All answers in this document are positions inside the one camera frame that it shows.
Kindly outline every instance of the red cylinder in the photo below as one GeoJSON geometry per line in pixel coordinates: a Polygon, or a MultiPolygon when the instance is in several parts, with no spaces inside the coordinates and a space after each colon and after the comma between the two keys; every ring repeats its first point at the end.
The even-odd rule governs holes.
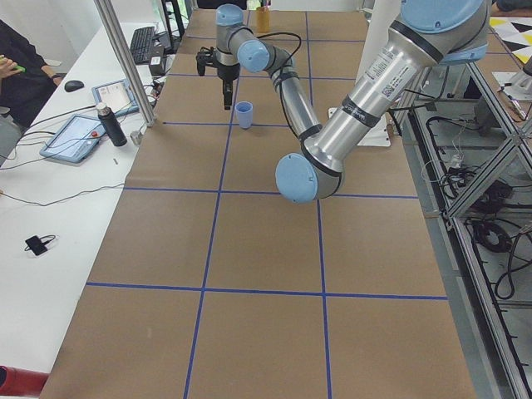
{"type": "Polygon", "coordinates": [[[0,366],[0,396],[38,397],[47,379],[44,372],[0,366]]]}

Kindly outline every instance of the blue joint cap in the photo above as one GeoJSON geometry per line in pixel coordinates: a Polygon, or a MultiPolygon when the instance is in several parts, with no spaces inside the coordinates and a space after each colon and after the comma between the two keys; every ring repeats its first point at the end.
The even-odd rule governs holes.
{"type": "Polygon", "coordinates": [[[488,45],[470,48],[463,52],[451,52],[440,61],[440,65],[466,64],[467,62],[479,61],[488,51],[488,45]]]}
{"type": "Polygon", "coordinates": [[[268,49],[258,39],[244,42],[237,51],[236,57],[242,67],[253,73],[262,71],[269,63],[268,49]]]}
{"type": "Polygon", "coordinates": [[[220,27],[231,27],[239,25],[244,21],[242,8],[234,4],[224,4],[216,10],[216,25],[220,27]]]}
{"type": "Polygon", "coordinates": [[[275,182],[281,195],[296,204],[314,200],[318,192],[316,172],[301,154],[288,154],[279,161],[275,182]]]}
{"type": "Polygon", "coordinates": [[[484,0],[402,0],[405,24],[420,33],[450,31],[467,21],[484,0]]]}

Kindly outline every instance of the blue cup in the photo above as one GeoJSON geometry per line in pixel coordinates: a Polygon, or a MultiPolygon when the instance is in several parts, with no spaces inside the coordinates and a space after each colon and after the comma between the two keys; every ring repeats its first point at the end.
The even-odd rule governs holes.
{"type": "Polygon", "coordinates": [[[241,101],[234,106],[236,119],[242,129],[248,129],[253,123],[253,104],[248,101],[241,101]]]}

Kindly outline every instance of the black clothing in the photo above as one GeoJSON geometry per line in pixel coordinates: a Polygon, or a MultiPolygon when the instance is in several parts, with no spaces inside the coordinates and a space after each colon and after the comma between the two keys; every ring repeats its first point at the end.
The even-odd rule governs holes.
{"type": "Polygon", "coordinates": [[[46,104],[56,85],[41,68],[46,65],[35,47],[0,20],[0,54],[14,60],[26,71],[2,79],[0,106],[11,108],[10,115],[28,127],[46,104]]]}
{"type": "Polygon", "coordinates": [[[215,9],[221,6],[222,4],[234,4],[235,6],[239,6],[240,8],[245,10],[247,6],[246,3],[246,0],[198,0],[198,7],[215,9]]]}

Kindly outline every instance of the metallic robot link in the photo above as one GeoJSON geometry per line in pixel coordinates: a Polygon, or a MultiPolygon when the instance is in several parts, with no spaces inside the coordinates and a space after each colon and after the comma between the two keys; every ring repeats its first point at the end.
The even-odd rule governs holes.
{"type": "Polygon", "coordinates": [[[345,158],[419,71],[437,64],[473,62],[485,55],[490,9],[490,0],[403,0],[400,16],[389,27],[388,43],[324,126],[289,54],[256,38],[243,25],[242,11],[236,6],[218,8],[217,48],[198,54],[199,73],[208,50],[205,65],[218,69],[224,87],[230,81],[231,93],[239,64],[269,74],[301,143],[300,154],[279,161],[277,186],[287,199],[308,202],[339,189],[345,158]]]}

